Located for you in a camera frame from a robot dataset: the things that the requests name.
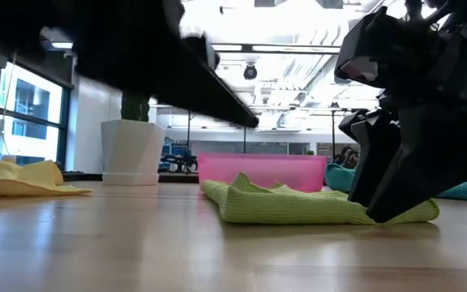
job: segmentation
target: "white planter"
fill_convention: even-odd
[[[105,185],[150,186],[158,184],[158,166],[165,130],[150,122],[103,122],[102,152]]]

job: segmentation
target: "security camera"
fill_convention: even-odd
[[[244,79],[252,80],[255,78],[257,78],[257,69],[255,68],[255,64],[246,65],[246,69],[244,69]]]

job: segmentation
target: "white wall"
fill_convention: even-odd
[[[101,174],[101,123],[120,119],[122,93],[96,81],[74,79],[66,148],[66,170]]]

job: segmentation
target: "pink plastic bin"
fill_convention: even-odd
[[[327,157],[280,154],[203,153],[199,181],[231,183],[243,172],[261,187],[284,183],[297,191],[321,191]]]

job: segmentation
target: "floor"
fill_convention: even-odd
[[[196,185],[0,199],[0,291],[467,291],[467,202],[432,223],[230,225]]]

